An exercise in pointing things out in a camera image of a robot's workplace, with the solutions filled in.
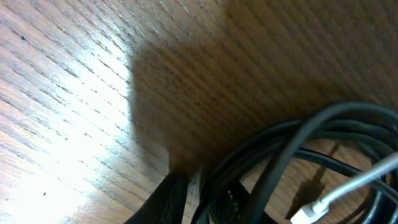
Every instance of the cable connector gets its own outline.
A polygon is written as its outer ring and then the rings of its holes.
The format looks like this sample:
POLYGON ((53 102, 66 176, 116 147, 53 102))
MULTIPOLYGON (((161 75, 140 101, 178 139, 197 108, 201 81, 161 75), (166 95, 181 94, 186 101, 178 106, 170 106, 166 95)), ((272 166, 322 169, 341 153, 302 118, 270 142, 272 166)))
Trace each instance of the cable connector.
POLYGON ((329 212, 329 204, 316 200, 306 204, 298 210, 290 219, 292 224, 311 224, 329 212))

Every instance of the black cord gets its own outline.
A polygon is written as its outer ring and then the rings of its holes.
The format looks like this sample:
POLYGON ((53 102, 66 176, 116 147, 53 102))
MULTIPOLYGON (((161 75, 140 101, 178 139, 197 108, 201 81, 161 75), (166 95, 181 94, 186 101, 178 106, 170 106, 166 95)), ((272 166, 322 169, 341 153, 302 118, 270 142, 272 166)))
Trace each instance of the black cord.
MULTIPOLYGON (((264 129, 238 146, 207 177, 192 223, 208 223, 208 214, 211 214, 216 223, 275 223, 264 213, 264 208, 292 158, 320 164, 348 177, 360 172, 324 154, 302 148, 305 140, 327 138, 356 141, 360 150, 375 163, 398 149, 395 127, 397 123, 398 114, 388 108, 351 102, 329 106, 303 120, 289 121, 264 129), (372 121, 340 118, 347 112, 370 115, 372 121), (265 159, 270 161, 249 194, 241 186, 239 179, 265 159)), ((370 184, 375 193, 366 201, 366 206, 355 211, 359 213, 358 211, 364 210, 356 223, 398 222, 397 180, 398 171, 395 170, 389 184, 385 177, 370 184)))

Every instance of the wooden surface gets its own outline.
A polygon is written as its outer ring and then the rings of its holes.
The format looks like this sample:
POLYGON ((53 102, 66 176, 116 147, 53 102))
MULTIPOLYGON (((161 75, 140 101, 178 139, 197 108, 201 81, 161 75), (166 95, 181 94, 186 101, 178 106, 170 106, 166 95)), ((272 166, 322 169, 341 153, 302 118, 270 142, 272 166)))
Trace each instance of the wooden surface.
MULTIPOLYGON (((169 164, 193 174, 332 102, 395 107, 397 28, 393 0, 0 0, 0 222, 122 223, 169 164)), ((367 164, 343 147, 335 157, 367 164)), ((272 217, 284 221, 317 168, 291 162, 272 217)), ((184 223, 197 198, 193 185, 184 223)))

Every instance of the wooden table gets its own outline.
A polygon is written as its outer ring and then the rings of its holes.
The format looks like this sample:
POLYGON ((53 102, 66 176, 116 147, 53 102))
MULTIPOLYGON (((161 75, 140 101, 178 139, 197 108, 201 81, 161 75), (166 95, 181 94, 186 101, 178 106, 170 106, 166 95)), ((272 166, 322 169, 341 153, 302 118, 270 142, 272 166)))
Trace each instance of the wooden table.
MULTIPOLYGON (((169 167, 194 174, 253 132, 330 103, 397 106, 397 28, 393 0, 1 0, 0 222, 122 223, 169 167)), ((343 146, 335 157, 368 163, 343 146)), ((317 169, 291 162, 272 217, 284 221, 317 169)), ((326 190, 345 180, 319 177, 326 190)))

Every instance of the black cable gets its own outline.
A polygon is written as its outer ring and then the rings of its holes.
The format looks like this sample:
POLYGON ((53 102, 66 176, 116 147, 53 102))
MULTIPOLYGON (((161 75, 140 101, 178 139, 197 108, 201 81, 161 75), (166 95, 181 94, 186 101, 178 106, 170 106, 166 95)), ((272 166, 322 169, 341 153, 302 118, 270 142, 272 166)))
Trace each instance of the black cable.
MULTIPOLYGON (((398 114, 388 108, 351 102, 329 106, 303 120, 264 129, 238 146, 205 179, 192 223, 208 223, 209 213, 216 223, 275 223, 264 213, 264 208, 291 158, 314 162, 348 177, 360 172, 348 164, 302 148, 305 140, 327 138, 355 141, 375 163, 398 149, 397 123, 398 114), (372 121, 341 118, 347 112, 370 115, 372 121), (239 179, 265 159, 270 161, 249 194, 240 187, 239 179)), ((397 180, 398 171, 395 170, 389 184, 385 177, 370 184, 375 193, 366 201, 366 206, 355 211, 359 213, 364 210, 356 223, 398 222, 397 180)))

